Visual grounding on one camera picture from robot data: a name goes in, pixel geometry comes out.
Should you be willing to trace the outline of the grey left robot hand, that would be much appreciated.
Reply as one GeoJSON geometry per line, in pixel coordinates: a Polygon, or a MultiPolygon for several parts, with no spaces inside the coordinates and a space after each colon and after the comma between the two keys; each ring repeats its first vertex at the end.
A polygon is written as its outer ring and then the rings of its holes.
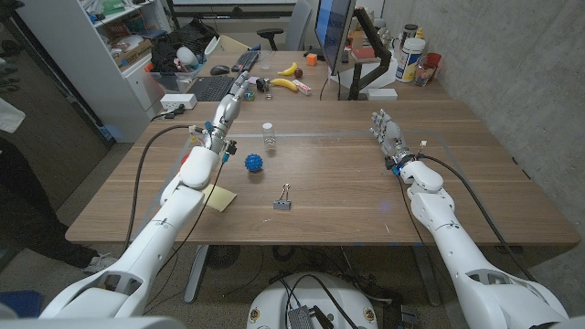
{"type": "Polygon", "coordinates": [[[213,120],[205,122],[203,132],[205,147],[216,154],[224,149],[229,128],[239,116],[241,101],[248,92],[249,75],[247,70],[239,74],[228,94],[220,101],[213,120]]]}

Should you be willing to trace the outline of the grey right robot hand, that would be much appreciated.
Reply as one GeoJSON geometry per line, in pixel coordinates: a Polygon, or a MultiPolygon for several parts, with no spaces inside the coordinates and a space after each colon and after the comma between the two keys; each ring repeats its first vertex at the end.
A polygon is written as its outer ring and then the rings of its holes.
{"type": "Polygon", "coordinates": [[[374,126],[370,131],[384,154],[386,168],[395,174],[399,173],[404,165],[414,159],[414,154],[404,141],[402,131],[384,110],[373,112],[371,120],[374,126]]]}

